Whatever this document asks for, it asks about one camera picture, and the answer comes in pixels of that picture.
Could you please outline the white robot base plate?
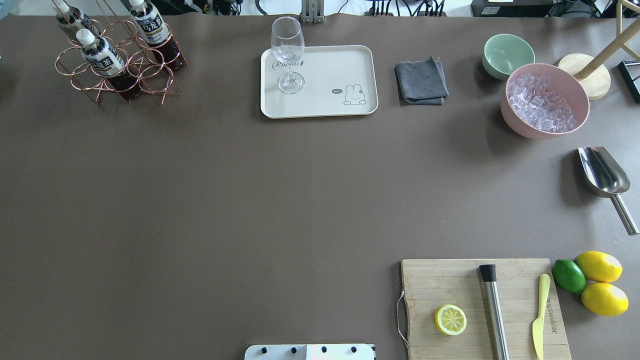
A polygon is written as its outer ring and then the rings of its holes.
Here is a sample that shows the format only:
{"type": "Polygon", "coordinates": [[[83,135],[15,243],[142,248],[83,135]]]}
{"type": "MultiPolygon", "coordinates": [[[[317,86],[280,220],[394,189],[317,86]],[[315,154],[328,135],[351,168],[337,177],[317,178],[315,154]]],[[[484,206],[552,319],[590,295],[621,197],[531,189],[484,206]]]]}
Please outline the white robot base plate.
{"type": "Polygon", "coordinates": [[[375,360],[374,344],[254,344],[244,354],[245,360],[375,360]]]}

